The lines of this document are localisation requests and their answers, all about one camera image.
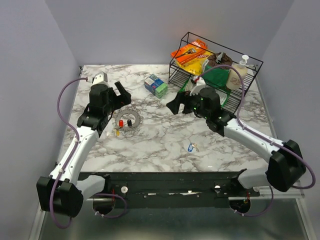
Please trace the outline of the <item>metal disc with keyrings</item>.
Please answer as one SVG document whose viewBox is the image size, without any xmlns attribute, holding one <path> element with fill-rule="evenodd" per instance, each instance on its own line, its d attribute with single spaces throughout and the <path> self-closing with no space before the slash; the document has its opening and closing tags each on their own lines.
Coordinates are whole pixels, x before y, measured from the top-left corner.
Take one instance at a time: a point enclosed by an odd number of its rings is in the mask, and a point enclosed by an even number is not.
<svg viewBox="0 0 320 240">
<path fill-rule="evenodd" d="M 119 127 L 119 120 L 123 120 L 123 128 Z M 127 120 L 132 121 L 132 127 L 128 127 Z M 131 132 L 135 131 L 140 127 L 140 124 L 142 123 L 142 117 L 136 110 L 132 109 L 125 109 L 125 110 L 120 110 L 116 115 L 115 115 L 115 129 L 119 129 L 120 131 L 123 132 Z"/>
</svg>

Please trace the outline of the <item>blue tag key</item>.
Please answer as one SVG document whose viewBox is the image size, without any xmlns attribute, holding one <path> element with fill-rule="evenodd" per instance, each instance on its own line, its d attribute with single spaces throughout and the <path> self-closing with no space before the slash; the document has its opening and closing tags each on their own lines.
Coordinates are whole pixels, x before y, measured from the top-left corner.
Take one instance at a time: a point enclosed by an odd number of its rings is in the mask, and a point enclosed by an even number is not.
<svg viewBox="0 0 320 240">
<path fill-rule="evenodd" d="M 189 153 L 191 153 L 193 150 L 195 150 L 195 151 L 197 151 L 197 152 L 200 151 L 199 148 L 198 148 L 198 145 L 197 145 L 195 142 L 191 142 L 191 143 L 189 144 L 188 148 L 187 148 L 187 151 L 188 151 Z"/>
</svg>

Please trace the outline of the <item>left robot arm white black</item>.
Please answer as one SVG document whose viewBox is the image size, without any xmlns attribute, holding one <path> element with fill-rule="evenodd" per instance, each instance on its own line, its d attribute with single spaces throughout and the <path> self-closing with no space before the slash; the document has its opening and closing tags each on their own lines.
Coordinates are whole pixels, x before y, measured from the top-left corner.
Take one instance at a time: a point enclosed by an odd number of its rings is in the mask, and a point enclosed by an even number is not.
<svg viewBox="0 0 320 240">
<path fill-rule="evenodd" d="M 131 103 L 131 94 L 117 81 L 115 93 L 106 82 L 94 83 L 89 92 L 89 103 L 77 120 L 75 133 L 60 163 L 48 177 L 40 177 L 36 183 L 38 199 L 43 211 L 52 217 L 61 214 L 76 217 L 88 198 L 98 195 L 107 197 L 111 185 L 99 175 L 79 180 L 81 169 L 104 129 L 112 113 Z"/>
</svg>

